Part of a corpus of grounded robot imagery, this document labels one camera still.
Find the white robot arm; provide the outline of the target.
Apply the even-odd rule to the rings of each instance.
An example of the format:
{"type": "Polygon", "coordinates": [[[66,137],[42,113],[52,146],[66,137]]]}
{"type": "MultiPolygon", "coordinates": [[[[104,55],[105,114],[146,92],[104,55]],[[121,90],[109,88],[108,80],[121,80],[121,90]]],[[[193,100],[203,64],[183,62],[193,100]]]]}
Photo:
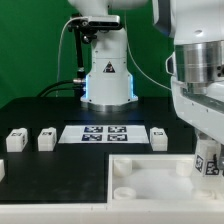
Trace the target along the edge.
{"type": "Polygon", "coordinates": [[[68,0],[88,18],[147,1],[154,26],[173,38],[166,69],[176,114],[219,143],[213,161],[224,172],[224,0],[68,0]]]}

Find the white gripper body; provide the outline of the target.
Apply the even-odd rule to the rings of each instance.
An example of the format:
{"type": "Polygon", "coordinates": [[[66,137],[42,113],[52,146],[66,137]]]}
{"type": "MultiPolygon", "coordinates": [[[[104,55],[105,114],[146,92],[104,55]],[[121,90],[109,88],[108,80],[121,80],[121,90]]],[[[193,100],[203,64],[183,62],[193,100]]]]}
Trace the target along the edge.
{"type": "Polygon", "coordinates": [[[224,145],[224,102],[206,95],[188,94],[174,76],[171,89],[177,116],[224,145]]]}

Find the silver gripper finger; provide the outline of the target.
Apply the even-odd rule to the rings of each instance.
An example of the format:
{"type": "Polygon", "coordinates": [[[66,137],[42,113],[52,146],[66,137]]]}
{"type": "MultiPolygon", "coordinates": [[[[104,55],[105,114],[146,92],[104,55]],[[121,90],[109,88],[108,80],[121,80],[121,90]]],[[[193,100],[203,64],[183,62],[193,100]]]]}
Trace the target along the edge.
{"type": "Polygon", "coordinates": [[[218,159],[217,159],[217,167],[221,172],[221,175],[224,176],[224,156],[223,155],[219,155],[218,159]]]}

